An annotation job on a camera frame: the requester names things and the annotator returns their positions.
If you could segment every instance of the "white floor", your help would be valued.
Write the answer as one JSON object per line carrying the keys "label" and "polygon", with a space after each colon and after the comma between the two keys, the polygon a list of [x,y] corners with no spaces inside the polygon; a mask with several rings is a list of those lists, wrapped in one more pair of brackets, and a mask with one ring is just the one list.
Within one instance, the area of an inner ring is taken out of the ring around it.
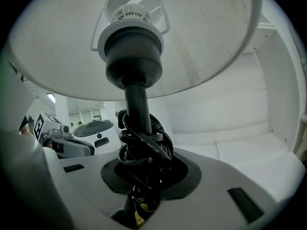
{"label": "white floor", "polygon": [[305,168],[272,133],[213,144],[174,147],[226,162],[264,188],[277,202],[291,197]]}

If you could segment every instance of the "white lampshade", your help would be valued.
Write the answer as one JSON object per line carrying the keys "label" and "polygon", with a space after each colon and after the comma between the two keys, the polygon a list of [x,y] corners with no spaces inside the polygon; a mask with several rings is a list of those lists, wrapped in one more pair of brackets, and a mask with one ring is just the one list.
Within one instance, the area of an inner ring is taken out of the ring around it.
{"label": "white lampshade", "polygon": [[[257,26],[261,0],[163,0],[155,9],[150,2],[142,6],[165,44],[162,77],[147,90],[155,97],[197,86],[234,61]],[[8,59],[51,92],[123,100],[124,92],[106,79],[105,62],[91,50],[115,10],[116,2],[109,0],[33,0],[9,35]]]}

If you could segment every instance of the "ceiling light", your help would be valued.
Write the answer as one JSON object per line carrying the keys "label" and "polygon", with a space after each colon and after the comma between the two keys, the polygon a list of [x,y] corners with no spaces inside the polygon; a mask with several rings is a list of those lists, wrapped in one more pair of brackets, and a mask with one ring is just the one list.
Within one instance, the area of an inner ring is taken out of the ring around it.
{"label": "ceiling light", "polygon": [[48,96],[48,98],[49,98],[50,100],[52,100],[53,103],[56,102],[56,98],[54,98],[54,96],[53,96],[52,93],[48,93],[47,96]]}

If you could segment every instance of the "coiled black cable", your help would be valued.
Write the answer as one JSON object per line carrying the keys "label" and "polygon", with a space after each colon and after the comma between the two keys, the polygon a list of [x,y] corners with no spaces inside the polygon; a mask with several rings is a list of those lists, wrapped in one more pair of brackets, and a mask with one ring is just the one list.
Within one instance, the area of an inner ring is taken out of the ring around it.
{"label": "coiled black cable", "polygon": [[127,113],[122,118],[124,127],[119,135],[126,143],[119,151],[119,161],[127,165],[130,177],[133,178],[134,204],[139,215],[147,219],[154,210],[144,210],[141,204],[151,208],[159,202],[160,183],[171,169],[173,143],[164,131],[161,123],[150,115],[152,135],[133,130],[129,125]]}

